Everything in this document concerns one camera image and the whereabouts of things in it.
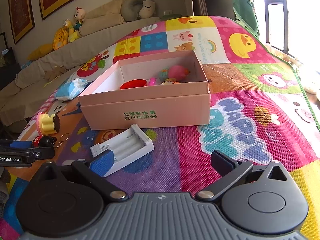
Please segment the pink plastic net scoop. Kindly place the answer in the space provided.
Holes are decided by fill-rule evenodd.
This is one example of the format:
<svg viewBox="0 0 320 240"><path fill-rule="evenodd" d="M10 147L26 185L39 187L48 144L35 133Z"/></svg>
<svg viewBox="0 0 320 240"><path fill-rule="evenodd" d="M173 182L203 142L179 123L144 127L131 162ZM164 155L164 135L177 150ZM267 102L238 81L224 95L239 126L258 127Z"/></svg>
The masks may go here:
<svg viewBox="0 0 320 240"><path fill-rule="evenodd" d="M148 86L154 86L156 84L156 78L152 77L148 83Z"/></svg>

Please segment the pink pig toy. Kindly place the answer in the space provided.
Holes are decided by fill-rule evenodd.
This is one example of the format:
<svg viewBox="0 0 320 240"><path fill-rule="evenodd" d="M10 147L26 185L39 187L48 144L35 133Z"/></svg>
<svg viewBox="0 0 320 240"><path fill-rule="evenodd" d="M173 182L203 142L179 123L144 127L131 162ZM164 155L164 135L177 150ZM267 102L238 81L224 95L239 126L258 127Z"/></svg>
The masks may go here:
<svg viewBox="0 0 320 240"><path fill-rule="evenodd" d="M174 65L170 68L163 69L159 74L159 79L164 82L167 79L182 81L190 74L190 70L182 65Z"/></svg>

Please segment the pink cardboard box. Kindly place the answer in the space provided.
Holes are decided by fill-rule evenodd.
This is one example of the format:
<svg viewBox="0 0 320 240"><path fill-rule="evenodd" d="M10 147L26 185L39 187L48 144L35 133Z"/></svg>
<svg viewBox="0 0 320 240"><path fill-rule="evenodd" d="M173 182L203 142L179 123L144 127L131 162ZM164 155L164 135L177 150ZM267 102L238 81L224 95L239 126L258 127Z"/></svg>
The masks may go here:
<svg viewBox="0 0 320 240"><path fill-rule="evenodd" d="M162 85L165 68L182 65L190 74L176 84ZM121 90L130 80L154 86ZM119 60L79 96L80 109L92 130L206 125L210 119L210 91L202 65L192 50L144 55Z"/></svg>

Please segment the green patterned cloth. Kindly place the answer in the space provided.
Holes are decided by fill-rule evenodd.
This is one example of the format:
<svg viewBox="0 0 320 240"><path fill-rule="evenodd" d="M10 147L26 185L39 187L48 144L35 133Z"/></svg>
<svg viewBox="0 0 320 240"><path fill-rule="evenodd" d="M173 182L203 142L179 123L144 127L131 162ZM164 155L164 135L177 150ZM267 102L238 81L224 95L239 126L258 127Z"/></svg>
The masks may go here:
<svg viewBox="0 0 320 240"><path fill-rule="evenodd" d="M255 14L253 0L233 0L236 21L256 38L259 37L259 23Z"/></svg>

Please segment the yellow tiger plush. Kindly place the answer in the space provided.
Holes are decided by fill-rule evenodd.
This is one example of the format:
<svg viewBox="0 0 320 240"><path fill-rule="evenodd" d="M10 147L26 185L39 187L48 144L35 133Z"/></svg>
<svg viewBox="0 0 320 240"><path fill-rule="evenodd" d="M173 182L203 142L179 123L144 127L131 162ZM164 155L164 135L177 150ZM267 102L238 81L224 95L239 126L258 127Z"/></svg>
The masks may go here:
<svg viewBox="0 0 320 240"><path fill-rule="evenodd" d="M70 41L70 36L74 33L74 26L70 19L65 20L63 27L55 33L53 40L53 49L58 50Z"/></svg>

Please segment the yellow toy camera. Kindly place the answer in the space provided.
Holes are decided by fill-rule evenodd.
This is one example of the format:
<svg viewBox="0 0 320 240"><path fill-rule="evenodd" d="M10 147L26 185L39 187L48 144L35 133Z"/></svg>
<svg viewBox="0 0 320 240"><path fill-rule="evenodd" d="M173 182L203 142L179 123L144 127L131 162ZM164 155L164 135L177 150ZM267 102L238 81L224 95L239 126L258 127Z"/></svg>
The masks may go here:
<svg viewBox="0 0 320 240"><path fill-rule="evenodd" d="M179 83L175 78L168 78L166 79L162 85L169 85L169 84L176 84Z"/></svg>

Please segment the cartoon boy doll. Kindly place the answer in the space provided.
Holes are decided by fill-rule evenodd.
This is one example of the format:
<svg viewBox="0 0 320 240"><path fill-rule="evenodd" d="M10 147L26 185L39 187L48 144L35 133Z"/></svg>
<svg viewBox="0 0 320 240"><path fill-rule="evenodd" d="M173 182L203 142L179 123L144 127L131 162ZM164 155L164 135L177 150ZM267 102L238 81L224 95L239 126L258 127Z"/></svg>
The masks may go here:
<svg viewBox="0 0 320 240"><path fill-rule="evenodd" d="M72 43L80 37L80 27L83 24L85 18L85 10L81 7L77 7L74 13L74 24L71 24L68 31L68 42Z"/></svg>

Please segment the red plastic lid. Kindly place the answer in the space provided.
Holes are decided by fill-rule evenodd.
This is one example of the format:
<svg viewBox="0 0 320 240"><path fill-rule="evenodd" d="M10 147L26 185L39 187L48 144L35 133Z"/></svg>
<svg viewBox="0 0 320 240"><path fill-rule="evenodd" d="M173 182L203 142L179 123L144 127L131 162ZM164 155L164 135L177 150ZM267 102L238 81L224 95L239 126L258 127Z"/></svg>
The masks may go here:
<svg viewBox="0 0 320 240"><path fill-rule="evenodd" d="M124 90L124 89L130 89L130 88L139 88L139 87L145 87L147 85L148 85L148 83L144 79L134 79L134 80L130 80L130 81L123 83L120 86L120 89Z"/></svg>

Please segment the pink gold cupcake toy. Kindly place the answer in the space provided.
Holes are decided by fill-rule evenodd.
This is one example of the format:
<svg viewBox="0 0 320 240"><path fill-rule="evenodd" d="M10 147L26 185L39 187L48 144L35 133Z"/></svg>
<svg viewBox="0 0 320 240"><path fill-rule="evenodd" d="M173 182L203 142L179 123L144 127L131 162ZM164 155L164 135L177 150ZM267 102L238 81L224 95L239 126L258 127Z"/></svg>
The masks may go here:
<svg viewBox="0 0 320 240"><path fill-rule="evenodd" d="M55 114L41 112L36 118L36 128L40 135L52 135L59 133L60 118Z"/></svg>

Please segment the white battery charger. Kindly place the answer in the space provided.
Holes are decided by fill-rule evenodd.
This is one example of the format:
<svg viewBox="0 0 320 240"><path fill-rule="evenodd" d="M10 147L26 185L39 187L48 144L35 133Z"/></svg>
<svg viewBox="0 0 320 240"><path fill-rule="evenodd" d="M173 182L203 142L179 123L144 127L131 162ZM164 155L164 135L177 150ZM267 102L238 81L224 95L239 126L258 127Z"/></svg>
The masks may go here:
<svg viewBox="0 0 320 240"><path fill-rule="evenodd" d="M105 150L111 150L114 153L114 165L104 175L104 177L107 177L152 152L154 145L143 130L137 124L134 124L115 137L93 145L90 150L93 157Z"/></svg>

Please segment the yellow pillow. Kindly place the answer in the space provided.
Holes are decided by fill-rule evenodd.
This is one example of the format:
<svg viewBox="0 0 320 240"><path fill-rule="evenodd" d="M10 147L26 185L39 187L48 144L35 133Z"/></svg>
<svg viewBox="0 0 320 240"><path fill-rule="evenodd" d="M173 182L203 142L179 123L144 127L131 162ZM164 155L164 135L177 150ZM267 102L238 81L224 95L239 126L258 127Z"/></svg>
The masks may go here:
<svg viewBox="0 0 320 240"><path fill-rule="evenodd" d="M53 45L51 43L44 44L35 49L32 53L27 57L28 61L36 61L41 57L49 54L53 51Z"/></svg>

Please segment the blue white tissue pack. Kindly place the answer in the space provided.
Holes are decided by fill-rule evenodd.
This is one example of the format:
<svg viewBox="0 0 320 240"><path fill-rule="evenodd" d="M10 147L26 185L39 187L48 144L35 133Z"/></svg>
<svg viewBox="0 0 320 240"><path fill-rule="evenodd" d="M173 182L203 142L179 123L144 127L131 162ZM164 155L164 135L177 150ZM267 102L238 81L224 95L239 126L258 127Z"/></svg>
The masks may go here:
<svg viewBox="0 0 320 240"><path fill-rule="evenodd" d="M92 82L85 79L74 79L64 83L55 93L55 98L60 101L70 101L79 96Z"/></svg>

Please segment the black red keychain toy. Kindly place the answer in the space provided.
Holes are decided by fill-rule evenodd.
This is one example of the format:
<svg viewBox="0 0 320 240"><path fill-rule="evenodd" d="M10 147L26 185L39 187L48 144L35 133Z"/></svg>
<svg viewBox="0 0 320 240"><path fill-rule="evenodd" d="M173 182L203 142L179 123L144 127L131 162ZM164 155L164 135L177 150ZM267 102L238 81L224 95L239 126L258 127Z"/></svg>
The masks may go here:
<svg viewBox="0 0 320 240"><path fill-rule="evenodd" d="M59 148L69 139L69 133L61 135L59 139L51 135L38 135L31 143L33 147L54 147Z"/></svg>

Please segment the colourful cartoon play mat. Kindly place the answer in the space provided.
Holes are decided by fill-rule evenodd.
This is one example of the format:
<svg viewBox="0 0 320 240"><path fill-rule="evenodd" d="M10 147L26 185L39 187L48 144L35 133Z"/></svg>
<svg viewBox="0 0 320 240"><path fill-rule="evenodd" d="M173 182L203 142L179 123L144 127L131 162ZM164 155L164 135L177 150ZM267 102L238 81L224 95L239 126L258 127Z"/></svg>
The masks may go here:
<svg viewBox="0 0 320 240"><path fill-rule="evenodd" d="M4 185L1 239L319 239L319 122L292 66L235 21L191 16L149 25L64 83L93 82L119 60L188 50L208 80L209 123L140 127L154 150L104 177L129 195L105 202L75 182L71 164L91 161L93 145L131 126L92 130L78 96L51 95L17 141L40 135L41 112L60 118L51 136L69 133L69 139L52 159L6 167L11 181ZM218 202L202 202L195 194L221 178L211 165L214 150L251 161L253 170Z"/></svg>

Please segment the small brown plush toy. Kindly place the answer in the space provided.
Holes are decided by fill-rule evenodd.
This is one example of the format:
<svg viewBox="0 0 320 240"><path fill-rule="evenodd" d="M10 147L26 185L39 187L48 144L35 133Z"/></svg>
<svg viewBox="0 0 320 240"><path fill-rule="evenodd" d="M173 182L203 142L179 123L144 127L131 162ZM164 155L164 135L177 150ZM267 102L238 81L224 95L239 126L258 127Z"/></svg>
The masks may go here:
<svg viewBox="0 0 320 240"><path fill-rule="evenodd" d="M48 70L44 74L44 78L51 82L55 78L59 77L60 75L64 74L66 72L66 69L64 66L55 66L52 70Z"/></svg>

